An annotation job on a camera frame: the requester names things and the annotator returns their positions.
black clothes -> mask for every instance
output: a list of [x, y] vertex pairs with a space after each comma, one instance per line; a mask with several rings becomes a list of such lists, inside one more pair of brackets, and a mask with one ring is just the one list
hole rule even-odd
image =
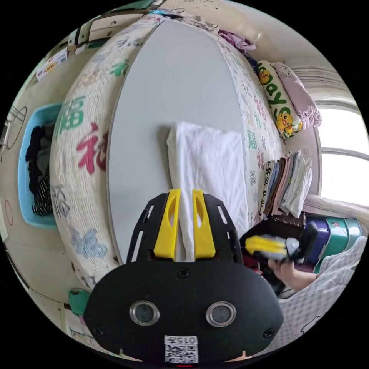
[[37, 159], [40, 150], [41, 137], [45, 137], [45, 131], [42, 127], [35, 127], [31, 133], [31, 141], [26, 152], [26, 162]]
[[32, 211], [39, 216], [46, 216], [53, 213], [50, 196], [50, 177], [48, 172], [38, 184], [38, 191], [35, 195], [35, 205], [32, 205]]
[[53, 213], [50, 196], [49, 159], [53, 127], [35, 127], [31, 133], [26, 161], [30, 176], [29, 189], [34, 196], [32, 211], [39, 216]]

white wall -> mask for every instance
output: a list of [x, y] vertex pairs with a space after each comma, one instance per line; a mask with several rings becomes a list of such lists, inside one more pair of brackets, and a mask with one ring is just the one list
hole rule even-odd
[[[282, 23], [278, 19], [271, 17], [257, 9], [235, 3], [224, 1], [227, 5], [233, 6], [245, 12], [248, 18], [260, 26], [269, 36], [273, 46], [275, 46], [285, 59], [285, 63], [293, 69], [299, 65], [314, 65], [335, 70], [323, 54], [313, 46], [306, 38], [301, 36], [291, 27]], [[309, 192], [320, 193], [320, 145], [319, 138], [316, 137], [313, 127], [295, 134], [294, 137], [286, 140], [286, 149], [289, 151], [301, 150], [304, 158], [311, 158], [313, 178]]]
[[223, 0], [223, 2], [244, 12], [253, 23], [260, 26], [268, 34], [273, 46], [282, 54], [289, 67], [292, 68], [304, 61], [334, 70], [329, 61], [310, 41], [285, 23], [255, 8], [233, 1]]

screw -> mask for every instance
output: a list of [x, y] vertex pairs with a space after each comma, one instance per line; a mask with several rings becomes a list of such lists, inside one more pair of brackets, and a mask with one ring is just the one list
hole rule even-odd
[[95, 326], [92, 328], [92, 331], [97, 335], [97, 336], [102, 336], [103, 335], [103, 331], [98, 327]]
[[186, 268], [181, 268], [177, 272], [177, 275], [179, 278], [187, 278], [189, 276], [189, 271]]
[[264, 338], [264, 339], [268, 339], [268, 338], [270, 338], [273, 334], [274, 334], [274, 329], [273, 329], [273, 328], [269, 328], [269, 329], [267, 329], [267, 330], [263, 333], [263, 338]]

blue plastic basket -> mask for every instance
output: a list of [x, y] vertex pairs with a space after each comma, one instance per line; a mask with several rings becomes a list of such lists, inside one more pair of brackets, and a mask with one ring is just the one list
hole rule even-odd
[[34, 227], [56, 228], [54, 215], [39, 216], [33, 213], [32, 205], [35, 204], [32, 192], [29, 189], [30, 176], [28, 163], [26, 162], [26, 151], [31, 141], [31, 133], [37, 126], [48, 126], [54, 124], [62, 108], [62, 103], [49, 104], [36, 109], [28, 119], [18, 159], [18, 198], [20, 211], [24, 221]]

qr code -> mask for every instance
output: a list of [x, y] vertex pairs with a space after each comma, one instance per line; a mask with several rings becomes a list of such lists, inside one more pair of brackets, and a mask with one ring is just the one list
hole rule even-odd
[[197, 363], [197, 345], [165, 345], [165, 362], [173, 363]]

